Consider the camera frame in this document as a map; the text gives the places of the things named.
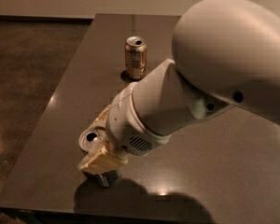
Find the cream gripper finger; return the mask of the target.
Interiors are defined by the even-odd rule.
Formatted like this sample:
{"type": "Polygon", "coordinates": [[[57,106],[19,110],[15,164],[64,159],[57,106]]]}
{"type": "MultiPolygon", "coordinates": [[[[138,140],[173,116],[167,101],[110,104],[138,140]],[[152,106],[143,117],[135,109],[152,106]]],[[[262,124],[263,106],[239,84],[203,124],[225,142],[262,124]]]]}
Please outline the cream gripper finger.
{"type": "Polygon", "coordinates": [[[107,116],[109,113],[110,106],[108,105],[99,115],[98,117],[92,122],[90,128],[92,130],[104,130],[106,125],[107,116]]]}
{"type": "Polygon", "coordinates": [[[79,171],[100,175],[118,170],[128,163],[128,154],[119,151],[108,139],[95,138],[93,141],[88,141],[86,138],[81,138],[79,145],[86,152],[77,166],[79,171]]]}

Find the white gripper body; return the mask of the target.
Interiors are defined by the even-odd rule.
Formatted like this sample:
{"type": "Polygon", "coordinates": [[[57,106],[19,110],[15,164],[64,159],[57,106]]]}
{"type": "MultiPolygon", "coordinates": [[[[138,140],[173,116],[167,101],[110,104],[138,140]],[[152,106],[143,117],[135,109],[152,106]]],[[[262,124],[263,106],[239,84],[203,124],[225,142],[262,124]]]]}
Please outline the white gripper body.
{"type": "Polygon", "coordinates": [[[156,134],[140,120],[133,101],[136,85],[136,82],[129,84],[114,98],[107,113],[105,131],[119,151],[144,156],[166,145],[170,135],[156,134]]]}

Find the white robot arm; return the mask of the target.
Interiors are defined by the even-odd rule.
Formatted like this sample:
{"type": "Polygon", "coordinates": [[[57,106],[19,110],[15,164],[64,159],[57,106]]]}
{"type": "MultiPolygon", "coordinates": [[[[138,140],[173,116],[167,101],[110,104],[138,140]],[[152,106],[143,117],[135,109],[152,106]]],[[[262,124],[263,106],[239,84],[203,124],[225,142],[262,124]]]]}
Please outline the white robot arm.
{"type": "Polygon", "coordinates": [[[176,24],[172,54],[81,134],[80,171],[117,170],[234,106],[280,125],[278,15],[248,0],[203,0],[176,24]]]}

